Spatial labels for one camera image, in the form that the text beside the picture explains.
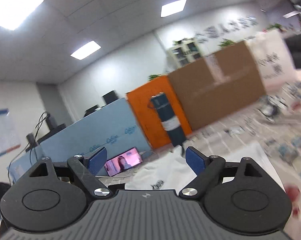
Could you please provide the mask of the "white and black hoodie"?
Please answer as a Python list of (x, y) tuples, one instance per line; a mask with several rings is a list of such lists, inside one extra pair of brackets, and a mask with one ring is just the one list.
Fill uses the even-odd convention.
[[(126, 190), (170, 190), (179, 193), (196, 175), (200, 174), (207, 165), (192, 151), (187, 150), (186, 156), (180, 154), (181, 147), (173, 152), (143, 164), (125, 184)], [(275, 168), (270, 163), (260, 144), (256, 141), (236, 151), (228, 153), (224, 159), (238, 163), (243, 157), (252, 158), (268, 175), (283, 187)]]

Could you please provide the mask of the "smartphone with pink screen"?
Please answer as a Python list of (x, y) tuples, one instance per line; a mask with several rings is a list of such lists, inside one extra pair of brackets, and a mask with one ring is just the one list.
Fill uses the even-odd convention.
[(108, 176), (113, 177), (119, 173), (140, 165), (142, 162), (142, 157), (137, 148), (132, 148), (108, 160), (104, 167)]

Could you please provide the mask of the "patterned grey bed sheet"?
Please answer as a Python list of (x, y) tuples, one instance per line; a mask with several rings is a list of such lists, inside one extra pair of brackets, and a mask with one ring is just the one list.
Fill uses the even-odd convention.
[(254, 159), (291, 198), (293, 211), (284, 230), (292, 239), (301, 239), (301, 81), (287, 83), (253, 105), (199, 129), (182, 146), (150, 152), (140, 166), (102, 182), (122, 184), (129, 190), (180, 191), (195, 177), (182, 159), (182, 151), (189, 146), (226, 161)]

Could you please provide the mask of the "light blue foam board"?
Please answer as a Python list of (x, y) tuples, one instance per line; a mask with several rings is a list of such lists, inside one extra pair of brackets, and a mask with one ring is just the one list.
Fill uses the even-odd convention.
[(134, 147), (140, 152), (151, 150), (125, 98), (80, 119), (26, 152), (10, 165), (10, 176), (14, 182), (17, 181), (42, 157), (50, 157), (53, 162), (65, 162), (76, 154), (88, 156), (100, 147), (106, 148), (108, 158)]

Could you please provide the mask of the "dark blue rolled mat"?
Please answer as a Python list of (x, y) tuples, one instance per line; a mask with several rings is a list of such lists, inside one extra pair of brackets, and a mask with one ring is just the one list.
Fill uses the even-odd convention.
[(186, 141), (186, 136), (166, 94), (159, 93), (152, 96), (150, 102), (153, 104), (161, 120), (162, 127), (167, 132), (172, 145), (174, 147), (178, 145), (182, 146)]

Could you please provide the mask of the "large brown cardboard box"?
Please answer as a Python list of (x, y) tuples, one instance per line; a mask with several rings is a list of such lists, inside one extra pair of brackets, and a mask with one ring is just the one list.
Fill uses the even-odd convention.
[(168, 74), (191, 129), (228, 116), (266, 94), (244, 41)]

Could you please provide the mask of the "black computer monitor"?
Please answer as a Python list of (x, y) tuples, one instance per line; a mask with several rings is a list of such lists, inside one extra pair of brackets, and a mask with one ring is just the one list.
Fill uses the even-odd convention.
[(118, 96), (118, 94), (117, 94), (117, 92), (115, 90), (112, 90), (112, 91), (104, 94), (102, 96), (102, 98), (103, 98), (105, 104), (109, 105), (109, 104), (115, 102), (116, 100), (118, 100), (119, 96)]

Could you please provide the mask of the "orange pegboard panel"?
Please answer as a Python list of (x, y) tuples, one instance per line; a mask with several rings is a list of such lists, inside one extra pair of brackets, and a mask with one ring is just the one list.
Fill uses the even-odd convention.
[(192, 133), (168, 76), (159, 76), (127, 93), (127, 100), (151, 148), (182, 146)]

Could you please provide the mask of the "white paper shopping bag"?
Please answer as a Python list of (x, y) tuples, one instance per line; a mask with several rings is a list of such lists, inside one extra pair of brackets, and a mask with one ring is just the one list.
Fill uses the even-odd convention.
[(293, 58), (278, 29), (257, 32), (245, 44), (255, 59), (267, 91), (276, 90), (287, 82), (297, 80)]

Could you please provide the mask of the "green potted plant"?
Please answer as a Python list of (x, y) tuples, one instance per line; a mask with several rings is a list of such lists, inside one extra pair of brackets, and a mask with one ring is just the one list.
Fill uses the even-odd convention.
[(220, 48), (226, 48), (226, 47), (229, 47), (229, 46), (233, 46), (235, 45), (236, 43), (233, 41), (233, 40), (230, 40), (230, 39), (223, 39), (219, 44), (218, 44), (218, 47)]

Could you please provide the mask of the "white glass-door cabinet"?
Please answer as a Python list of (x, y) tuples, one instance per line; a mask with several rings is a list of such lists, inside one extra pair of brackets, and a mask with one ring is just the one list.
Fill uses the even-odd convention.
[(168, 49), (168, 53), (174, 60), (177, 68), (184, 67), (203, 58), (203, 54), (195, 38), (176, 41), (175, 45)]

